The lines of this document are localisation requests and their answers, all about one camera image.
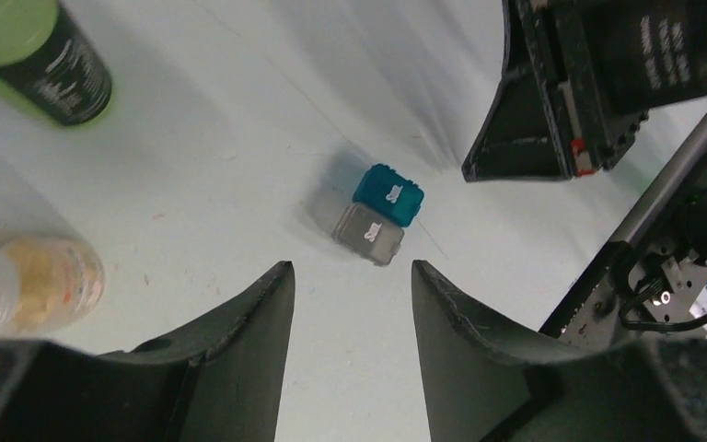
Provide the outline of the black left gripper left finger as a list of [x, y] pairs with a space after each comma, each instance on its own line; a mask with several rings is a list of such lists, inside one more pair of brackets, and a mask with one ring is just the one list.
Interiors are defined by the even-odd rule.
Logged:
[[278, 262], [129, 352], [0, 340], [0, 441], [271, 441], [294, 304]]

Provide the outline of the clear pill bottle gold lid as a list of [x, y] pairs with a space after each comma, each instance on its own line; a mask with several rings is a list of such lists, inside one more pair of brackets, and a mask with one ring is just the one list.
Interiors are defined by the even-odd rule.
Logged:
[[104, 286], [102, 261], [83, 240], [0, 234], [0, 338], [79, 320], [98, 304]]

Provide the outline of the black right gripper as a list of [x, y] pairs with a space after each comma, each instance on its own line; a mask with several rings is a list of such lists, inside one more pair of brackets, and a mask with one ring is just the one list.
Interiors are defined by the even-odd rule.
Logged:
[[707, 1], [502, 5], [501, 78], [467, 182], [612, 169], [650, 110], [707, 98]]

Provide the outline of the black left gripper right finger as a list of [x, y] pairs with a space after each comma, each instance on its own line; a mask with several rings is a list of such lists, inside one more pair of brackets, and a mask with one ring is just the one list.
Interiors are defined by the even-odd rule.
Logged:
[[588, 351], [411, 269], [434, 441], [707, 441], [707, 340], [642, 338]]

